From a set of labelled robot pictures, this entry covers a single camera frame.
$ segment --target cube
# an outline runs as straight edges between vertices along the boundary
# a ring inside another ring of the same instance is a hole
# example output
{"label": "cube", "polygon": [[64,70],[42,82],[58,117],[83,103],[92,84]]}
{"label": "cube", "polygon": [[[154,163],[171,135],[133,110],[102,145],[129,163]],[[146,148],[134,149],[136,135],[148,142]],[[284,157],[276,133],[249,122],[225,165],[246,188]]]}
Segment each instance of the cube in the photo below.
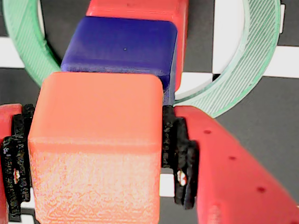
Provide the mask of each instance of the cube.
{"label": "cube", "polygon": [[151,74],[50,75],[28,137],[37,220],[157,224],[162,102]]}

